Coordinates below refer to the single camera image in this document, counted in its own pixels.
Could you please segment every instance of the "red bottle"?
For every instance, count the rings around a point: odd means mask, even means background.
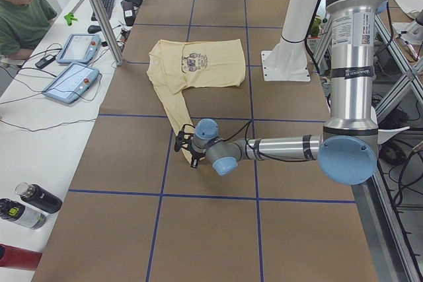
[[[0,267],[35,271],[41,256],[39,252],[0,244]]]

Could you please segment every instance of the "green t-shirt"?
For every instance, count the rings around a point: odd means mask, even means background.
[[[35,49],[50,28],[48,21],[57,15],[46,0],[32,0],[24,6],[0,0],[0,54]]]

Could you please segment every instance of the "robotic arm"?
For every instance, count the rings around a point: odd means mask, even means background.
[[[332,17],[332,92],[330,119],[323,135],[225,142],[215,121],[203,119],[194,133],[184,129],[175,150],[192,154],[191,166],[206,157],[224,176],[238,161],[318,160],[322,171],[343,184],[359,184],[376,170],[377,124],[370,118],[375,14],[387,0],[327,0]]]

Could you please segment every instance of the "white table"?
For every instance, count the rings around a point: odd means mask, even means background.
[[[79,0],[71,0],[63,10],[54,25],[38,45],[34,53],[42,52],[50,44],[65,44],[68,36],[73,33],[87,33],[87,28],[97,22],[91,21],[92,9],[88,0],[75,11],[78,21],[68,26],[63,16],[71,11]],[[124,23],[120,0],[116,0],[110,23],[112,28]],[[115,28],[115,35],[120,33]],[[107,48],[99,49],[97,57]],[[24,67],[34,67],[41,55],[29,60]],[[0,116],[9,122],[30,129],[50,127],[62,122],[77,120],[91,120],[98,115],[98,109],[104,99],[110,81],[115,71],[115,62],[110,51],[106,52],[94,65],[102,74],[98,94],[98,80],[87,90],[83,97],[94,100],[87,102],[79,99],[70,106],[54,102],[39,94],[29,99],[8,104],[0,104]],[[65,66],[56,62],[44,68],[45,71],[58,75]],[[16,79],[25,82],[34,90],[44,89],[52,77],[36,70],[24,69]],[[16,100],[35,94],[23,84],[12,81],[8,89],[0,98],[0,103]],[[1,187],[0,197],[7,197],[21,201],[15,194],[15,187],[20,182],[34,183],[65,199],[69,184],[77,168],[83,149],[94,126],[94,121],[63,125],[53,129],[29,132],[0,122],[0,157],[1,157]],[[46,224],[37,230],[31,230],[0,220],[0,242],[19,248],[26,248],[42,252],[58,213],[47,215]],[[34,272],[0,267],[0,281],[25,282],[32,279]]]

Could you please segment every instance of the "water bottle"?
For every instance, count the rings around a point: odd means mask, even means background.
[[[47,192],[37,184],[22,182],[16,187],[15,193],[18,194],[25,203],[31,204],[50,214],[54,214],[61,207],[62,202],[60,198]]]
[[[46,216],[39,211],[8,198],[0,199],[0,218],[30,229],[38,229],[46,222]]]

